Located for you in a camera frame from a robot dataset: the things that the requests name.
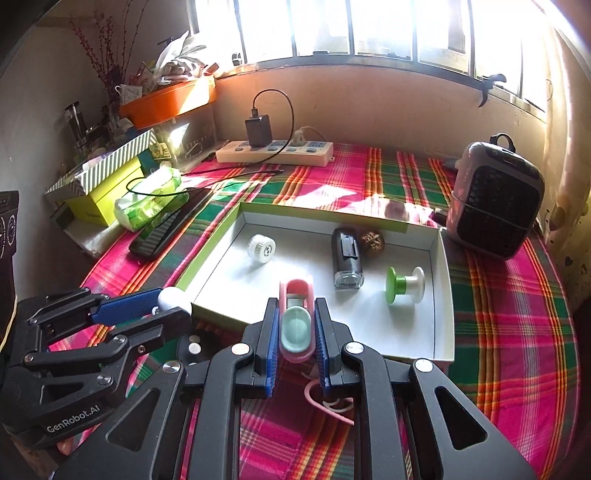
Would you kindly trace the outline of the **brown walnut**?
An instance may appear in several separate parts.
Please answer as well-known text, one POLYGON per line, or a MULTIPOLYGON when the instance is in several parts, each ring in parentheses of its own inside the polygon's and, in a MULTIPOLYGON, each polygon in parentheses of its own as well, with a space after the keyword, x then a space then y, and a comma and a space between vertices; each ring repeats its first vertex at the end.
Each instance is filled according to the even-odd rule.
POLYGON ((377 231, 365 231, 360 235, 360 246, 367 258, 380 256, 385 250, 384 236, 377 231))

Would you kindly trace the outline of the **white ribbed roller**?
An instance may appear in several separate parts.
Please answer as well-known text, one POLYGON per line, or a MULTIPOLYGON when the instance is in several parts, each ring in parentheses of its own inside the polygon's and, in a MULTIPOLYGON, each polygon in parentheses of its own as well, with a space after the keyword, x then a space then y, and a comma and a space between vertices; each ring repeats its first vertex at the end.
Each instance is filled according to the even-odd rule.
POLYGON ((263 234, 253 235, 247 246, 247 254, 253 262, 266 264, 276 253, 276 242, 273 238, 263 234))

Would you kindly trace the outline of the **green white spool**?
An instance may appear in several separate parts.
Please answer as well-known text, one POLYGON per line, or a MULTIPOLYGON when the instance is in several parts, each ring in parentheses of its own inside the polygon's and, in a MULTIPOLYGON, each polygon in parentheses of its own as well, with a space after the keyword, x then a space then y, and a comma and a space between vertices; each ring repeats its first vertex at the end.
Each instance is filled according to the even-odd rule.
POLYGON ((386 275, 386 299, 389 304, 399 296, 408 296, 418 304, 425 295, 425 272, 417 266, 411 275, 399 275, 394 267, 388 269, 386 275))

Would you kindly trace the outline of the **pink black desk fan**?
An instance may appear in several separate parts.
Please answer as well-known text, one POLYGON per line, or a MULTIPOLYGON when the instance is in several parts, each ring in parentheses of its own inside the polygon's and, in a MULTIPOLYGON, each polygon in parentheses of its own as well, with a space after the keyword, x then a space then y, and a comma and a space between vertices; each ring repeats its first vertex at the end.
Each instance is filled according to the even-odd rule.
POLYGON ((514 257, 534 226, 545 194, 540 170, 498 133, 469 144, 455 162, 446 221, 460 244, 502 260, 514 257))

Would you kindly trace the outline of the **yellow green box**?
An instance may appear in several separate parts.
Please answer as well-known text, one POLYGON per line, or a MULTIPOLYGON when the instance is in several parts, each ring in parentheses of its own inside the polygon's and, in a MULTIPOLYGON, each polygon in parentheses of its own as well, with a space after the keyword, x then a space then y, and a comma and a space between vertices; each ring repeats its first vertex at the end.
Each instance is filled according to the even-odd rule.
POLYGON ((101 227, 110 226, 115 220, 114 203, 126 192, 126 184, 134 178, 143 178, 137 156, 112 173, 89 194, 67 199, 65 204, 74 217, 101 227))

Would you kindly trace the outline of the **yellow heart curtain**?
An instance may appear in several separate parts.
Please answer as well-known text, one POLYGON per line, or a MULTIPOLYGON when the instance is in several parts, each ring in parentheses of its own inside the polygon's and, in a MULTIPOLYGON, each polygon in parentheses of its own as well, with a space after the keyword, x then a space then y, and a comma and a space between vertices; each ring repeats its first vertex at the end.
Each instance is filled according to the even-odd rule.
POLYGON ((576 310, 590 297, 590 80, 557 33, 547 93, 544 241, 570 308, 576 310))

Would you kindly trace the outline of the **pink case with teal insert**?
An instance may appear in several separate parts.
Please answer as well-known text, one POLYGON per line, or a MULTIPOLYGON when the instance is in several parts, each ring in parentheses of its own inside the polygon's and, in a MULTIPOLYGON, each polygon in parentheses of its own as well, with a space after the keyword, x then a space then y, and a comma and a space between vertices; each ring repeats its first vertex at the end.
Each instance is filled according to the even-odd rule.
POLYGON ((280 353, 304 363, 315 352, 314 289, 307 278, 280 284, 280 353))

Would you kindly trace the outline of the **white mug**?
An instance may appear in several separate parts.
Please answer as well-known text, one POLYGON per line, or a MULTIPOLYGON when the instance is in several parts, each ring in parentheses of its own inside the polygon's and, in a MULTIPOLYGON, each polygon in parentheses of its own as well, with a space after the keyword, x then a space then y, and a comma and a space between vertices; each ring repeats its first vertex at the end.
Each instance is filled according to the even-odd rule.
POLYGON ((114 89, 120 98, 120 105, 126 105, 138 100, 143 95, 143 88, 138 85, 121 84, 115 86, 114 89))

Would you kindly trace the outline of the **black disc with white dots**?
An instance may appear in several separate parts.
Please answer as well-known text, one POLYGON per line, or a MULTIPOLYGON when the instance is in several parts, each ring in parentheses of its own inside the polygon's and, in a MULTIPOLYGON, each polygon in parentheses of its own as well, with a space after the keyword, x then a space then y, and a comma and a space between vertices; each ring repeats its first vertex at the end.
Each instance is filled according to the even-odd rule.
POLYGON ((211 360, 220 348, 221 342, 214 333, 196 330, 178 340, 176 356, 184 366, 190 366, 211 360))

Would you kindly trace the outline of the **white power strip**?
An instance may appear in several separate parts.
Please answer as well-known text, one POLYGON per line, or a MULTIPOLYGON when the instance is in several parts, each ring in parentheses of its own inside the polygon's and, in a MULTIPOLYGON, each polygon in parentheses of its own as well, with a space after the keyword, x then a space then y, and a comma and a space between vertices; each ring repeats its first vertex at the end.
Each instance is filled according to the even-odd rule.
POLYGON ((308 141, 301 146, 277 140, 263 148, 252 148, 247 141, 232 141, 215 152, 219 163, 276 163, 325 167, 335 156, 334 143, 308 141))

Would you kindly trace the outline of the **orange tray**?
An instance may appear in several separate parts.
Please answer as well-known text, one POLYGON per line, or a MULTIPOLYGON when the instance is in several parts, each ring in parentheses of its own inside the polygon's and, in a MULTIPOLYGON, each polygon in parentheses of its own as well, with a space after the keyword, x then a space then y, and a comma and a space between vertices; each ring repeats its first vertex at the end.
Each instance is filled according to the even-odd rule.
POLYGON ((137 130, 150 128, 216 100, 215 79, 201 77, 171 85, 119 107, 137 130))

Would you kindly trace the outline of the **black bike light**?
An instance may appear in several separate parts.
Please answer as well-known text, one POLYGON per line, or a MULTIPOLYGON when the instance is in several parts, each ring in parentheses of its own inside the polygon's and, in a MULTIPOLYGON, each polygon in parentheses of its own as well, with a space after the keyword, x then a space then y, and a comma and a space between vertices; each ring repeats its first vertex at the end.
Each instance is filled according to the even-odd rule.
POLYGON ((332 265, 337 289, 360 289, 363 286, 363 265, 356 231, 336 228, 332 232, 332 265))

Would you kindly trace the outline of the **plaid tablecloth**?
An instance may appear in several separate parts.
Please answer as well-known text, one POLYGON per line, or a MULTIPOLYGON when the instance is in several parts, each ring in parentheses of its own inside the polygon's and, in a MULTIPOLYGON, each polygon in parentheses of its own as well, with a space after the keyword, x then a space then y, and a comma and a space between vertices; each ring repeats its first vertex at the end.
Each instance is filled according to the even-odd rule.
MULTIPOLYGON (((213 229, 242 201, 381 216, 387 201, 444 208, 453 175, 435 155, 339 144, 328 167, 235 180, 157 260, 131 257, 123 234, 84 285, 118 296, 174 284, 213 229)), ((577 339, 566 295, 539 235, 506 262, 447 241, 455 312, 450 378, 548 479, 573 443, 580 404, 577 339)), ((243 479, 349 479, 351 428, 308 404, 300 368, 283 368, 273 397, 242 405, 243 479)))

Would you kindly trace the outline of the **white ball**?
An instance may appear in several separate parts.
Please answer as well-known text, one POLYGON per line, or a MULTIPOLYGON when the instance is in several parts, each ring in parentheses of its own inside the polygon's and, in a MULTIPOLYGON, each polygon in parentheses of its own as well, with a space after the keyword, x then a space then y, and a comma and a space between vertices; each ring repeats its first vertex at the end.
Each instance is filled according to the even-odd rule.
POLYGON ((157 307, 161 312, 180 308, 188 314, 192 314, 192 304, 190 297, 177 287, 163 288, 157 296, 157 307))

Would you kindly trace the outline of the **black smartphone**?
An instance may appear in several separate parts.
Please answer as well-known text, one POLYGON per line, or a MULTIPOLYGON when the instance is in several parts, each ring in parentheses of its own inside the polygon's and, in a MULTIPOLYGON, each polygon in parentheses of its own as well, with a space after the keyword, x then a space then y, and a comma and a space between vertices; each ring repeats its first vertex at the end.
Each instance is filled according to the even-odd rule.
POLYGON ((129 245, 133 255, 153 260, 174 240, 180 230, 211 200, 211 188, 198 188, 177 194, 135 237, 129 245))

